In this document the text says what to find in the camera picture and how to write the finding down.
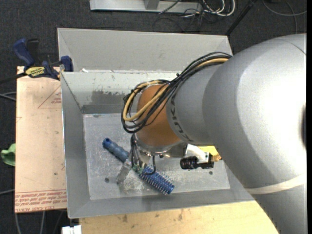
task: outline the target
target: wire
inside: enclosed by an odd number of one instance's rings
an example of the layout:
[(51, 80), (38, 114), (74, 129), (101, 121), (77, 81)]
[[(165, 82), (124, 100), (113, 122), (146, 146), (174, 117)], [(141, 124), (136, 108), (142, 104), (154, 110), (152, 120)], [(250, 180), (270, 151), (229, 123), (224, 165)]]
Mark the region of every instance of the wire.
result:
[[(143, 167), (143, 162), (140, 159), (140, 154), (138, 153), (138, 146), (137, 142), (135, 140), (135, 134), (132, 134), (131, 139), (130, 139), (130, 144), (131, 144), (131, 151), (129, 155), (131, 156), (131, 162), (132, 162), (132, 168), (134, 166), (134, 162), (139, 165), (139, 167)], [(156, 164), (155, 164), (155, 156), (153, 156), (153, 171), (151, 173), (142, 173), (143, 175), (152, 175), (156, 172)]]
[[(39, 232), (39, 234), (42, 234), (42, 233), (43, 233), (44, 218), (45, 218), (45, 211), (42, 212), (42, 220), (41, 220), (41, 225), (40, 225), (40, 232)], [(20, 224), (19, 224), (19, 219), (18, 219), (18, 215), (17, 215), (17, 214), (15, 214), (15, 224), (16, 224), (16, 228), (17, 228), (17, 230), (18, 230), (18, 233), (21, 234), (21, 231), (20, 231)]]
[(8, 92), (8, 93), (4, 93), (3, 95), (7, 96), (7, 95), (13, 95), (16, 94), (16, 92)]
[(2, 98), (6, 98), (6, 99), (10, 99), (10, 100), (13, 100), (13, 101), (16, 101), (16, 99), (15, 99), (15, 98), (10, 97), (10, 96), (7, 96), (7, 95), (5, 95), (5, 94), (0, 94), (0, 97), (2, 97)]
[(19, 224), (19, 220), (18, 220), (18, 215), (17, 214), (15, 214), (15, 224), (16, 224), (16, 228), (18, 230), (18, 233), (21, 234), (20, 224)]
[(173, 20), (173, 19), (171, 19), (171, 18), (158, 18), (158, 19), (156, 19), (156, 20), (154, 21), (153, 25), (152, 25), (152, 28), (153, 28), (153, 31), (154, 31), (154, 32), (156, 32), (156, 30), (155, 30), (155, 25), (156, 25), (156, 23), (157, 23), (158, 21), (161, 21), (161, 20), (168, 20), (168, 21), (174, 22), (174, 23), (180, 28), (181, 32), (185, 32), (185, 30), (182, 28), (182, 26), (181, 26), (178, 22), (176, 22), (175, 20)]
[(165, 13), (165, 12), (167, 12), (168, 10), (170, 10), (170, 9), (172, 9), (178, 2), (180, 2), (181, 0), (177, 0), (177, 1), (175, 1), (172, 5), (170, 5), (167, 9), (165, 9), (165, 10), (163, 10), (163, 11), (161, 11), (161, 12), (159, 12), (159, 15), (160, 14), (163, 14), (163, 13)]
[(15, 191), (15, 189), (3, 191), (3, 192), (0, 192), (0, 195), (2, 195), (2, 194), (7, 194), (7, 193), (10, 193), (10, 192), (13, 192), (13, 191)]
[[(227, 61), (231, 56), (223, 52), (209, 53), (203, 57), (194, 60), (189, 64), (181, 74), (177, 74), (176, 78), (171, 81), (152, 80), (138, 84), (130, 94), (124, 98), (124, 107), (121, 114), (121, 123), (126, 132), (134, 134), (143, 127), (152, 124), (159, 114), (155, 111), (160, 108), (162, 110), (168, 99), (175, 93), (176, 89), (183, 84), (190, 76), (203, 68), (211, 65), (217, 65)], [(134, 98), (144, 89), (153, 85), (161, 85), (154, 96), (148, 101), (137, 113), (131, 116), (129, 109), (133, 105)], [(133, 153), (136, 153), (135, 146), (132, 146)]]
[(42, 220), (41, 220), (41, 226), (40, 226), (39, 234), (42, 234), (42, 232), (43, 232), (44, 218), (45, 218), (45, 211), (42, 213)]
[(305, 11), (302, 11), (302, 12), (299, 12), (299, 13), (292, 13), (292, 14), (283, 14), (283, 13), (279, 13), (277, 11), (274, 11), (273, 9), (271, 9), (265, 2), (264, 0), (262, 0), (262, 3), (263, 5), (268, 9), (270, 10), (271, 12), (277, 14), (277, 15), (280, 15), (280, 16), (284, 16), (284, 17), (295, 17), (295, 16), (299, 16), (299, 15), (302, 15), (302, 14), (305, 14), (307, 12), (307, 10)]
[(232, 5), (232, 9), (230, 12), (227, 12), (227, 13), (223, 13), (224, 10), (225, 10), (225, 0), (220, 0), (222, 2), (222, 8), (218, 8), (216, 10), (212, 9), (211, 6), (208, 5), (208, 0), (201, 0), (202, 3), (203, 3), (203, 7), (205, 8), (204, 9), (204, 12), (206, 13), (210, 13), (210, 14), (213, 14), (213, 15), (217, 15), (217, 16), (221, 16), (221, 17), (228, 17), (230, 15), (232, 15), (235, 11), (235, 0), (231, 0), (231, 5)]
[[(286, 4), (288, 5), (288, 7), (291, 9), (292, 13), (294, 14), (294, 11), (293, 11), (293, 8), (291, 7), (291, 5), (288, 2), (286, 2)], [(294, 33), (297, 34), (298, 33), (297, 17), (294, 16), (293, 20), (294, 20)]]
[(14, 76), (12, 76), (12, 77), (8, 77), (8, 78), (5, 78), (5, 79), (2, 79), (2, 80), (0, 80), (0, 85), (6, 83), (6, 82), (8, 82), (8, 81), (16, 80), (16, 79), (18, 79), (18, 78), (24, 77), (24, 76), (26, 76), (26, 75), (27, 75), (26, 73), (21, 73), (21, 74), (18, 74), (18, 75), (14, 75)]
[(55, 224), (55, 227), (54, 227), (54, 230), (53, 230), (52, 234), (56, 233), (56, 231), (58, 229), (58, 226), (59, 226), (60, 219), (62, 218), (63, 213), (64, 213), (64, 211), (61, 211), (60, 215), (58, 216), (58, 219), (57, 219), (57, 222)]

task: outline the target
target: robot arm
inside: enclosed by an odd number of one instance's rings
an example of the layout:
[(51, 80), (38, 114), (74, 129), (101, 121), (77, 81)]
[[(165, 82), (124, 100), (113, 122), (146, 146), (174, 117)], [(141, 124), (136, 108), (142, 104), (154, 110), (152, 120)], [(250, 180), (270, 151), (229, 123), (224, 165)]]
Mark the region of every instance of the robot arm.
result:
[[(282, 234), (306, 233), (306, 35), (266, 41), (216, 64), (199, 66), (158, 105), (138, 144), (149, 155), (180, 143), (214, 145)], [(137, 111), (165, 86), (142, 89)]]

